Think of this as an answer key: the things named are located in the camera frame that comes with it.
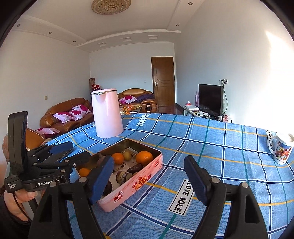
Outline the left hand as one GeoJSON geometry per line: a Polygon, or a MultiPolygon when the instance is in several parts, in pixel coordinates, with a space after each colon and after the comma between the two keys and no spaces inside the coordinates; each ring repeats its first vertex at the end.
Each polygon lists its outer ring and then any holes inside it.
{"type": "Polygon", "coordinates": [[[20,219],[21,221],[27,222],[29,221],[28,213],[23,207],[23,203],[29,202],[35,199],[37,196],[42,196],[44,194],[43,191],[34,191],[28,192],[25,189],[20,189],[13,193],[4,192],[3,199],[8,211],[20,219]]]}

